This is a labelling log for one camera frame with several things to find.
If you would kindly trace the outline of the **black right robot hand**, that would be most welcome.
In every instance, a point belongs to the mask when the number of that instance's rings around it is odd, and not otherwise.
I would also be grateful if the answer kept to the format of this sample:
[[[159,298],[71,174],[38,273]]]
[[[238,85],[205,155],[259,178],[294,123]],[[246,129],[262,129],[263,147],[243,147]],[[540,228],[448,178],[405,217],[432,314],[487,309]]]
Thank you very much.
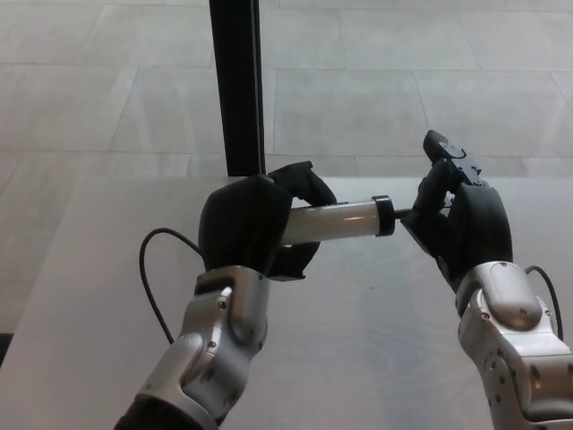
[[[433,130],[423,150],[432,168],[401,223],[457,291],[475,266],[513,261],[509,219],[499,193],[465,150]]]

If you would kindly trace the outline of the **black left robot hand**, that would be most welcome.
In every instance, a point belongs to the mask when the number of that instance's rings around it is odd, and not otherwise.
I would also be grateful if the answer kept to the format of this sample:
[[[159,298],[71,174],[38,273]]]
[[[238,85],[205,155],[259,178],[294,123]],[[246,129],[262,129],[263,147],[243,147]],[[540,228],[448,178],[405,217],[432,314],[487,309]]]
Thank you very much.
[[[302,280],[320,244],[281,244],[294,198],[312,207],[337,202],[310,161],[248,176],[212,193],[203,206],[198,232],[206,269],[238,265],[272,280]]]

